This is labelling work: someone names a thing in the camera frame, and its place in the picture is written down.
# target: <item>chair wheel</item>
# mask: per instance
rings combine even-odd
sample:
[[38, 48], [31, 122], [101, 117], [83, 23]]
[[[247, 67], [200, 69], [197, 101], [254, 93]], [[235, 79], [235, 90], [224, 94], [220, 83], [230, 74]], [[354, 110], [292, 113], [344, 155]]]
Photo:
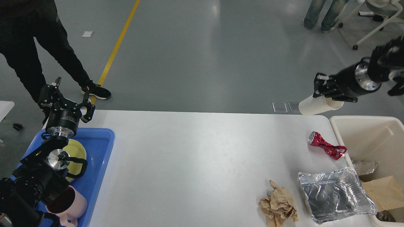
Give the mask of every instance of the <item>chair wheel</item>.
[[15, 129], [17, 131], [20, 131], [22, 128], [23, 128], [22, 124], [19, 124], [19, 123], [14, 123], [13, 124], [13, 129]]

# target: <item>pink mug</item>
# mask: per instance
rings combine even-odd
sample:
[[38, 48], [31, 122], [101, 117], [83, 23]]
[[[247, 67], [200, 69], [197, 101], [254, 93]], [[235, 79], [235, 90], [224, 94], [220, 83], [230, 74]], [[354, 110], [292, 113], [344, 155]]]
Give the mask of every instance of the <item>pink mug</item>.
[[46, 210], [59, 216], [60, 224], [66, 227], [77, 227], [77, 219], [86, 212], [86, 209], [86, 198], [71, 185], [58, 198], [46, 205]]

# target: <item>white table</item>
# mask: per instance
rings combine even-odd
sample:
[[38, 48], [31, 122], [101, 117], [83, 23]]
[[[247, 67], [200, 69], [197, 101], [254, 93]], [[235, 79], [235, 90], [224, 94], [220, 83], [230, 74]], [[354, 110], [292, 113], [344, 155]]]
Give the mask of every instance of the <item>white table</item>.
[[0, 101], [0, 122], [6, 117], [13, 107], [14, 102]]
[[[96, 110], [79, 127], [116, 136], [90, 227], [265, 227], [258, 201], [269, 180], [295, 199], [300, 221], [285, 227], [317, 227], [298, 172], [346, 166], [307, 144], [312, 131], [337, 143], [324, 116]], [[355, 215], [322, 226], [371, 224]]]

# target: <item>trash bin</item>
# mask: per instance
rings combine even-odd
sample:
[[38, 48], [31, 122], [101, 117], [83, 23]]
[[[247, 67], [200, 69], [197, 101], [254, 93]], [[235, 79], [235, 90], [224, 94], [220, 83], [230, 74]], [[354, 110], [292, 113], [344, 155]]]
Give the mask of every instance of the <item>trash bin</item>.
[[[330, 123], [338, 143], [348, 149], [345, 155], [348, 166], [353, 168], [351, 159], [378, 161], [375, 172], [361, 176], [362, 181], [392, 175], [404, 189], [404, 125], [400, 120], [379, 116], [333, 116]], [[379, 221], [373, 215], [369, 219], [375, 226], [404, 227], [404, 208], [390, 212], [397, 223]]]

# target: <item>yellow plate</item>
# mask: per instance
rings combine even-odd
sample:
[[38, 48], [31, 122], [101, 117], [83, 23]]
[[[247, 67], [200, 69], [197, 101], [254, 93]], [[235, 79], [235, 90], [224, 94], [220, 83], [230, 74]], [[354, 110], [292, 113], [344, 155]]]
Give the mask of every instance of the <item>yellow plate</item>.
[[[69, 144], [66, 147], [64, 147], [63, 150], [65, 150], [70, 157], [87, 159], [86, 150], [84, 149], [83, 145], [81, 145], [81, 143], [77, 140], [69, 139]], [[69, 170], [69, 173], [77, 175], [78, 173], [80, 173], [81, 166], [82, 164], [70, 162], [67, 168]], [[66, 177], [66, 180], [72, 182], [74, 179]]]

